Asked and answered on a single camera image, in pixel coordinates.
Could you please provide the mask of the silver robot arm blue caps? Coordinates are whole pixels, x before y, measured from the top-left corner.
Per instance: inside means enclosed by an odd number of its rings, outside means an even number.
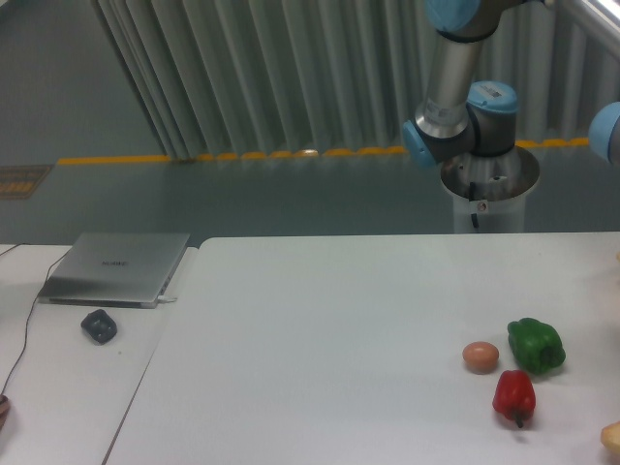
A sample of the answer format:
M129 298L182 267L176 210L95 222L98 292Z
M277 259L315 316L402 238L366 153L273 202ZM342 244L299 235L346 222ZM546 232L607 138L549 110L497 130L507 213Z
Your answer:
M515 92L499 83L500 96L494 97L482 89L489 82L472 82L483 42L497 30L503 12L526 3L568 14L619 59L619 1L425 1L439 37L425 97L402 130L405 147L421 166L513 150ZM619 102L597 113L588 139L595 154L619 167Z

